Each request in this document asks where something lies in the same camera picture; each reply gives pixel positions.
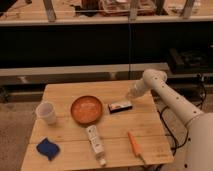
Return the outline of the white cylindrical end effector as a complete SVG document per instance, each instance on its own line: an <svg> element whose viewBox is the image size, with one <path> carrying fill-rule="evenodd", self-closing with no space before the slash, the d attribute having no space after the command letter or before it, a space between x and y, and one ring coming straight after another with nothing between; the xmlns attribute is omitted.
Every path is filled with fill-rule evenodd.
<svg viewBox="0 0 213 171"><path fill-rule="evenodd" d="M131 86L128 93L126 94L126 97L128 99L135 99L140 96L143 96L146 91L147 91L147 86L145 85L144 81L138 80Z"/></svg>

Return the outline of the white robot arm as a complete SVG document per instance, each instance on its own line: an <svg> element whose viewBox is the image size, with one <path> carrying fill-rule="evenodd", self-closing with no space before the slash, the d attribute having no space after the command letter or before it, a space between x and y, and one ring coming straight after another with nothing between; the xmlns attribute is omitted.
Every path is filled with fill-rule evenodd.
<svg viewBox="0 0 213 171"><path fill-rule="evenodd" d="M147 69L129 89L126 97L134 99L154 90L188 130L183 171L213 171L213 112L204 112L166 84L164 71Z"/></svg>

